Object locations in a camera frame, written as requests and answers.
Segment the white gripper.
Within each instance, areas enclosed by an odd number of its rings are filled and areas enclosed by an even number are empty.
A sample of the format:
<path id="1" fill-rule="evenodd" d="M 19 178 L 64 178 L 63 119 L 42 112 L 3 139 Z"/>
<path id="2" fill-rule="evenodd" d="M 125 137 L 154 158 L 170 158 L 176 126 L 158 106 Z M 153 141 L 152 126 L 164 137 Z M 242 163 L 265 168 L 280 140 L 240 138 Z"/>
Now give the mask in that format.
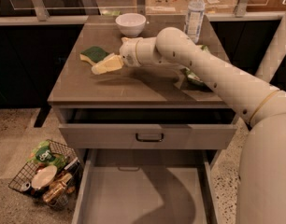
<path id="1" fill-rule="evenodd" d="M 136 46 L 141 40 L 141 37 L 122 37 L 122 45 L 119 49 L 120 55 L 114 53 L 109 54 L 104 60 L 98 62 L 92 67 L 92 72 L 95 75 L 101 75 L 107 72 L 119 70 L 125 64 L 128 67 L 140 67 L 141 64 L 138 61 L 136 55 Z"/>

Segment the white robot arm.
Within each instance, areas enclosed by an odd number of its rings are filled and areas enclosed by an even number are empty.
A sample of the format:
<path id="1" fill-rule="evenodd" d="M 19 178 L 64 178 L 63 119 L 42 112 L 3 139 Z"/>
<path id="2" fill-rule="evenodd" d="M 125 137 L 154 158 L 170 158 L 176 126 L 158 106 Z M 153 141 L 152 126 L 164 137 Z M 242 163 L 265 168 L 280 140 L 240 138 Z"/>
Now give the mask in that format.
<path id="1" fill-rule="evenodd" d="M 124 40 L 118 56 L 107 56 L 92 71 L 163 62 L 193 71 L 251 126 L 240 158 L 236 224 L 286 224 L 286 91 L 269 83 L 285 54 L 286 12 L 254 76 L 202 51 L 174 27 Z"/>

